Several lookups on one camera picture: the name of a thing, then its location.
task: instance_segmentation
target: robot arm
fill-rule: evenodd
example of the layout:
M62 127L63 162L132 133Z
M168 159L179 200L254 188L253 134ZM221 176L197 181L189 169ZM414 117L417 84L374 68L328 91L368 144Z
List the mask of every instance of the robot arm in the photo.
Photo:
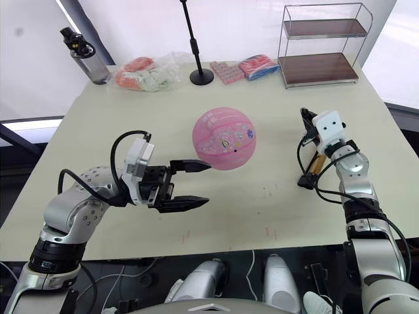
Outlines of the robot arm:
M346 142L336 111L315 115L302 109L301 114L311 134L306 142L313 141L335 163L346 217L348 275L362 289L363 312L419 313L419 291L405 281L407 268L368 178L367 157Z
M172 160L169 167L148 166L154 150L148 140L149 136L135 140L123 170L117 169L118 183L110 167L93 167L81 175L79 182L50 201L38 242L22 269L6 314L14 313L19 298L27 290L58 290L75 282L87 241L110 205L143 204L161 213L173 213L200 207L209 201L198 196L171 199L173 183L170 180L177 171L199 172L211 166L200 160ZM86 188L91 188L97 197Z

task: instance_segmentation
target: black stand base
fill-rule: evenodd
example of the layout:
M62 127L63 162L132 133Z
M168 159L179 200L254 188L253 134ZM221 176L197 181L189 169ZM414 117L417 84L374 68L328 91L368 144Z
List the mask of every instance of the black stand base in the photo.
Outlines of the black stand base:
M195 70L189 76L191 82L195 85L206 85L212 82L214 79L214 73L208 69L202 69L202 75L199 74L199 70Z

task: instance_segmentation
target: white table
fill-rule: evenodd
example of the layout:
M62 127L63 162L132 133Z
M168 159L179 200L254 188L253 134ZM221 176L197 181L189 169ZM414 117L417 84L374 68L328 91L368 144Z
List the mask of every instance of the white table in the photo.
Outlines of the white table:
M174 195L208 197L186 213L160 214L146 207L111 207L88 242L85 260L141 258L342 243L344 213L313 191L299 188L296 147L304 128L299 109L337 110L352 138L370 160L370 176L384 212L406 237L419 236L417 193L419 160L386 106L358 68L357 84L286 90L279 73L225 86L218 78L194 86L146 93L88 84L48 144L7 221L0 230L0 260L27 260L43 224L43 211L56 195L58 173L109 165L113 141L142 129L156 145L151 165L196 158L192 128L214 107L229 106L255 124L257 147L250 161L233 171L178 173ZM120 144L122 165L133 138ZM306 162L314 148L304 150ZM71 179L65 185L72 184ZM320 184L337 189L335 171Z

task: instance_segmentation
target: water bottle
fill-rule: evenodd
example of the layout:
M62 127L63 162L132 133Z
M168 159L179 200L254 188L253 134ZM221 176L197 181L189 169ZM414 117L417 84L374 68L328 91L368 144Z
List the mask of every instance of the water bottle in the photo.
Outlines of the water bottle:
M64 43L70 49L70 56L76 61L88 78L97 85L106 84L111 73L96 54L92 44L83 35L74 32L70 27L63 28L60 33L64 36Z

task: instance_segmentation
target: pink basketball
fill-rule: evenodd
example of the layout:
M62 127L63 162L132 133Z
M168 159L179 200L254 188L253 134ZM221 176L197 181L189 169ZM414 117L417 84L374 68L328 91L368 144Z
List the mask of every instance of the pink basketball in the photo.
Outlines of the pink basketball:
M255 127L240 111L221 107L196 121L192 140L199 158L218 170L244 165L256 147Z

